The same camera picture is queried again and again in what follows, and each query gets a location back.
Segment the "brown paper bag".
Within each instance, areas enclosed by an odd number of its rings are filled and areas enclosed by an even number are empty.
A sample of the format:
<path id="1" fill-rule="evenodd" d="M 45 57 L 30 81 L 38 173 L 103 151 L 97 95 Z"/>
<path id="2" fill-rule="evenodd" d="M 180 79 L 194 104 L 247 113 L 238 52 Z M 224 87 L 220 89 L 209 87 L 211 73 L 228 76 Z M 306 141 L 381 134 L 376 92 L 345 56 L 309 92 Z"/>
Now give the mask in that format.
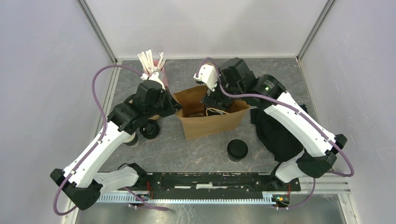
<path id="1" fill-rule="evenodd" d="M 205 85 L 195 86 L 177 93 L 174 98 L 182 106 L 176 113 L 181 120 L 186 139 L 194 139 L 235 129 L 250 106 L 242 100 L 233 99 L 230 112 L 208 108 L 202 102 L 208 88 Z M 203 112 L 204 117 L 187 118 L 191 113 Z"/>

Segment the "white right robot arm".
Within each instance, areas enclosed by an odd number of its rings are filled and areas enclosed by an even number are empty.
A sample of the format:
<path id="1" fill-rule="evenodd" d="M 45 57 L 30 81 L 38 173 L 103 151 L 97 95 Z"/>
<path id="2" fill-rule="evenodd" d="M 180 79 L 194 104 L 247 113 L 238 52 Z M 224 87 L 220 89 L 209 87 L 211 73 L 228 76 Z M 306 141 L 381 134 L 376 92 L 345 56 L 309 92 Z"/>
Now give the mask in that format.
<path id="1" fill-rule="evenodd" d="M 316 122 L 297 104 L 285 86 L 274 76 L 257 77 L 246 62 L 238 57 L 217 65 L 205 58 L 194 74 L 197 84 L 208 89 L 202 102 L 207 107 L 224 109 L 233 99 L 240 99 L 256 108 L 267 121 L 264 136 L 266 148 L 274 146 L 281 152 L 281 141 L 291 136 L 299 143 L 299 151 L 280 161 L 270 177 L 275 190 L 284 189 L 288 183 L 307 175 L 320 178 L 332 173 L 332 167 L 347 139 L 333 134 Z"/>

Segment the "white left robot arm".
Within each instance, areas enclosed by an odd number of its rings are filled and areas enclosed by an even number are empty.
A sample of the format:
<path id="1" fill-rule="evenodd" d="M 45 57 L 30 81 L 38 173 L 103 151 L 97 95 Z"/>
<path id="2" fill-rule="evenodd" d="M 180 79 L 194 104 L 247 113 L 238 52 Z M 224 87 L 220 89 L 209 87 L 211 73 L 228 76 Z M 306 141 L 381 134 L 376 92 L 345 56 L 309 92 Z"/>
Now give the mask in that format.
<path id="1" fill-rule="evenodd" d="M 124 187 L 143 189 L 145 175 L 133 167 L 99 174 L 98 170 L 121 144 L 136 146 L 136 131 L 144 127 L 153 116 L 162 118 L 181 110 L 168 88 L 158 81 L 140 83 L 135 94 L 116 105 L 105 118 L 104 125 L 83 153 L 64 169 L 54 169 L 50 177 L 59 186 L 57 194 L 64 192 L 80 210 L 86 210 L 101 195 Z"/>

